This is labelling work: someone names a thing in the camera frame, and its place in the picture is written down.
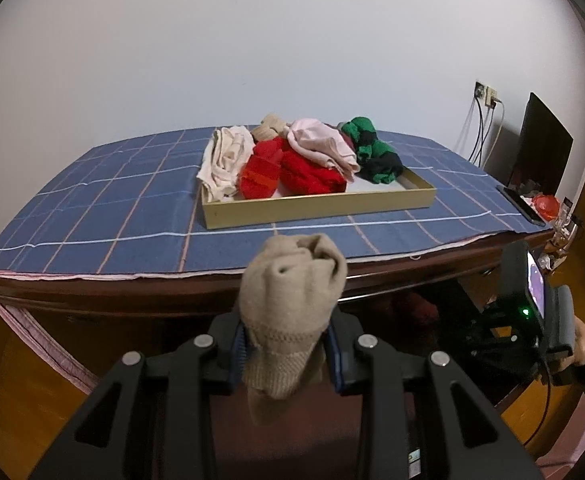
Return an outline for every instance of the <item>hand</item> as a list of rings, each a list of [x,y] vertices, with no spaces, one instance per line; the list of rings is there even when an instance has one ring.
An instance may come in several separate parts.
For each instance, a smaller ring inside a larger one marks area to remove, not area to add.
[[[575,349],[573,355],[559,361],[551,370],[554,374],[565,370],[570,365],[585,365],[585,323],[575,316]]]

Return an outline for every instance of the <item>metal rivet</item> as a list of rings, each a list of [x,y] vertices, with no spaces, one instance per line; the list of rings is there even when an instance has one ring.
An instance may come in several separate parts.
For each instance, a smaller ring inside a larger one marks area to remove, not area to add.
[[[379,340],[371,334],[362,334],[357,338],[357,344],[362,348],[375,348]]]
[[[451,361],[451,358],[446,352],[438,350],[430,354],[430,360],[437,366],[445,366]]]
[[[419,448],[417,448],[412,453],[409,453],[409,464],[416,462],[420,458],[421,458],[421,450]]]
[[[141,354],[139,352],[126,352],[122,357],[122,363],[126,366],[136,365],[141,361]]]
[[[194,345],[199,348],[208,348],[214,343],[214,339],[210,334],[200,334],[194,338]]]

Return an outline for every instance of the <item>wooden tray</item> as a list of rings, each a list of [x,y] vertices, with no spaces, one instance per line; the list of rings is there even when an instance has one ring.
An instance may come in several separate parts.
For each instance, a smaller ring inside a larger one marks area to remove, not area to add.
[[[355,177],[355,182],[348,184],[345,193],[301,196],[283,196],[283,193],[285,190],[280,189],[272,198],[244,200],[234,196],[211,202],[203,188],[202,206],[206,227],[220,229],[430,207],[437,190],[413,171],[404,169],[403,174],[392,184],[372,184]]]

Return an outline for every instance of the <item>blue checkered tablecloth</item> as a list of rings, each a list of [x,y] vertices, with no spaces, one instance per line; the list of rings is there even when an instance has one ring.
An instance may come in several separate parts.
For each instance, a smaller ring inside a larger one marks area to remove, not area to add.
[[[424,209],[207,230],[195,178],[214,128],[97,146],[52,179],[0,234],[0,271],[96,275],[246,267],[273,234],[329,235],[347,258],[435,250],[479,235],[542,230],[495,179],[433,140],[379,132],[437,188]]]

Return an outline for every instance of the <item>wall outlet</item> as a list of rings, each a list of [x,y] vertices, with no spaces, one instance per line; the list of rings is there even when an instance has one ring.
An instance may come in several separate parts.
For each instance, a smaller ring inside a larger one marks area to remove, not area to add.
[[[480,83],[479,81],[475,83],[475,97],[479,99],[479,101],[486,100],[486,85],[484,85],[484,83]]]
[[[495,90],[494,88],[490,88],[490,86],[486,87],[486,91],[485,91],[485,103],[486,106],[488,108],[492,107],[493,104],[493,100],[497,98],[497,90]]]

